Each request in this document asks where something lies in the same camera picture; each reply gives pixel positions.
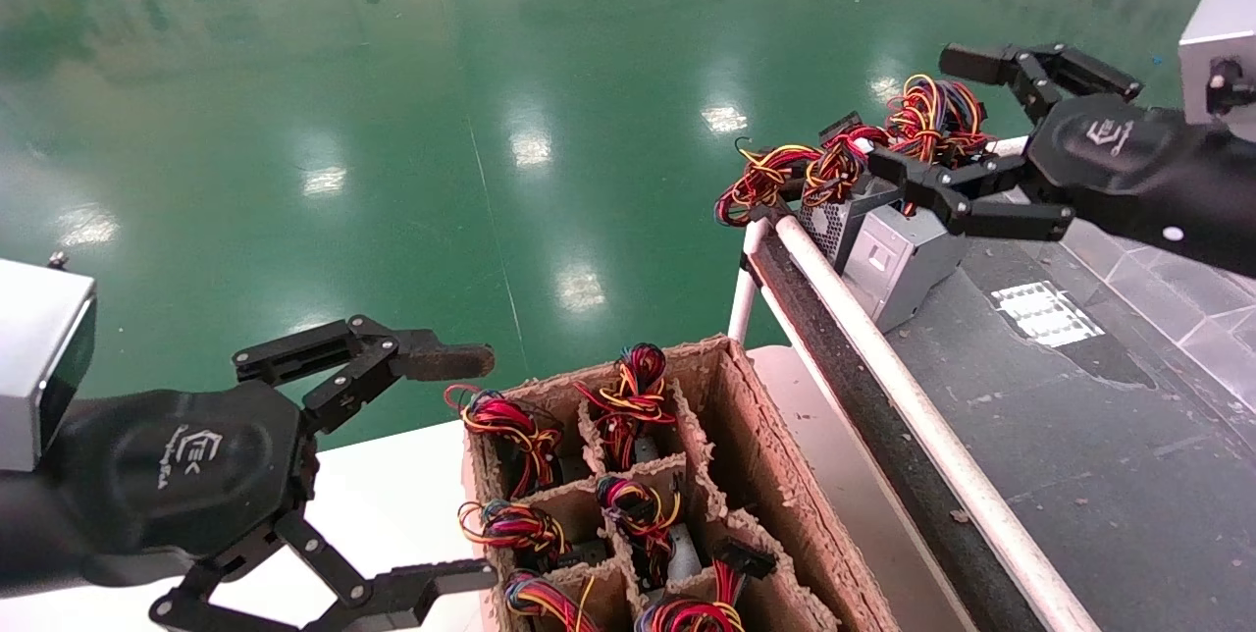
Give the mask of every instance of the table surface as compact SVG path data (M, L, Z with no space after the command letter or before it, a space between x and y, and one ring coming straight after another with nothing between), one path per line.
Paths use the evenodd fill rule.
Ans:
M953 597L887 498L854 431L825 401L798 354L789 347L759 347L750 357L904 632L963 632ZM368 577L398 565L470 557L455 516L466 499L461 454L460 422L320 454L318 496L306 510L310 524ZM156 629L148 607L171 586L77 588L0 601L0 621L5 632L82 631L84 619L92 629ZM242 580L221 587L212 599L299 626L323 613L333 597L284 549ZM422 629L479 631L479 596L441 598Z
M997 310L1040 281L1103 334ZM887 338L1105 632L1253 628L1256 417L1065 248L973 240Z

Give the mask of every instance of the metal power supply casing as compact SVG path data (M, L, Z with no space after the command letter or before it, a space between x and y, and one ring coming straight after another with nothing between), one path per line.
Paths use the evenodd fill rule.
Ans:
M916 315L929 288L960 266L967 237L951 235L933 212L911 217L879 207L864 217L843 279L882 333Z
M798 221L811 235L811 240L834 271L842 274L850 258L850 249L868 212L902 200L903 190L880 178L870 178L857 186L857 191L844 204L818 204L803 206Z
M94 346L94 279L0 260L0 470L35 469Z
M1213 60L1237 60L1243 77L1256 77L1253 0L1199 0L1178 41L1182 108L1189 123L1211 123L1206 92ZM1256 106L1238 106L1221 117L1235 136L1256 141Z

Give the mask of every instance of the wire connector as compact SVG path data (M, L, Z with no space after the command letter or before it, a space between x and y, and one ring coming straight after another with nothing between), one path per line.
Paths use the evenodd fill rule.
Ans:
M828 148L833 139L836 139L843 132L849 132L855 127L863 127L863 118L859 117L858 112L852 112L845 114L842 119L830 123L824 129L820 129L820 146Z
M716 543L715 558L728 564L728 568L736 573L744 573L759 580L767 578L776 570L776 557L742 544L732 537Z

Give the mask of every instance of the white label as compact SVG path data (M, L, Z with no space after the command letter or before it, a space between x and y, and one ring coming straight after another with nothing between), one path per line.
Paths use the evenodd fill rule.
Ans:
M187 423L181 423L166 441L161 461L157 464L157 489L165 490L170 486L170 475L175 466L183 467L183 475L196 475L201 471L201 464L214 460L219 455L219 446L222 444L222 435L208 428L183 436L188 430Z
M1125 146L1125 139L1129 138L1129 133L1134 131L1134 122L1117 123L1112 119L1104 119L1100 122L1090 122L1090 129L1086 131L1086 138L1094 141L1095 146L1113 144L1112 153L1113 158L1120 155L1120 150Z

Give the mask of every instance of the white table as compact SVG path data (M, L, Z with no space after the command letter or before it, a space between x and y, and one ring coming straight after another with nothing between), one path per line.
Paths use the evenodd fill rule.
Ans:
M750 357L904 632L970 629L852 426L829 406L799 356L789 347L759 347ZM306 516L368 578L399 565L467 558L471 547L455 515L466 499L461 457L460 422L319 454L317 498ZM0 601L0 629L157 629L148 622L148 607L173 584L77 588ZM212 599L300 626L318 618L333 596L285 549L242 580L221 587ZM476 593L441 598L423 631L479 632L477 602Z

